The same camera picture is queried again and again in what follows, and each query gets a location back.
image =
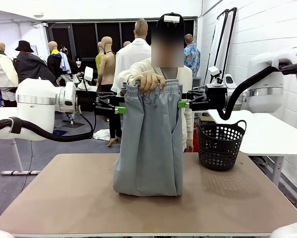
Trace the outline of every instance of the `laundry basket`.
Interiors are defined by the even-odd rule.
[[[245,129],[238,124],[244,122]],[[212,170],[231,169],[238,156],[246,130],[246,121],[235,124],[200,124],[198,126],[198,147],[200,163]]]

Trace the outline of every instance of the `black cap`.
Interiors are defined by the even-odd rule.
[[[25,51],[33,53],[34,51],[30,48],[30,43],[27,41],[19,41],[18,47],[15,49],[16,51]]]
[[[165,16],[178,16],[179,22],[165,22]],[[160,40],[166,41],[183,41],[184,38],[184,20],[180,14],[168,13],[164,14],[159,18],[156,27],[153,31],[154,36]]]

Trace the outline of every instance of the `table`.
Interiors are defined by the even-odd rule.
[[[216,110],[208,110],[216,123],[234,124],[243,119],[247,128],[240,151],[252,156],[276,156],[272,181],[278,186],[285,155],[297,155],[297,129],[269,113],[234,111],[223,120]]]
[[[269,236],[297,222],[294,206],[244,153],[226,172],[185,153],[180,197],[114,192],[117,157],[57,155],[3,212],[0,230],[21,237]]]

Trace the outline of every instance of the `black jacket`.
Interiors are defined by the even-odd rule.
[[[74,73],[76,71],[75,62],[73,62],[72,59],[70,59],[69,57],[67,57],[67,59],[71,69],[71,73]],[[61,57],[56,57],[53,55],[48,56],[47,66],[56,78],[59,78],[60,75],[62,74],[67,74],[67,72],[63,71],[60,68],[60,63],[61,63]]]
[[[46,62],[33,54],[18,55],[13,60],[14,67],[18,74],[19,83],[26,78],[38,78],[56,82],[56,77],[48,69]]]

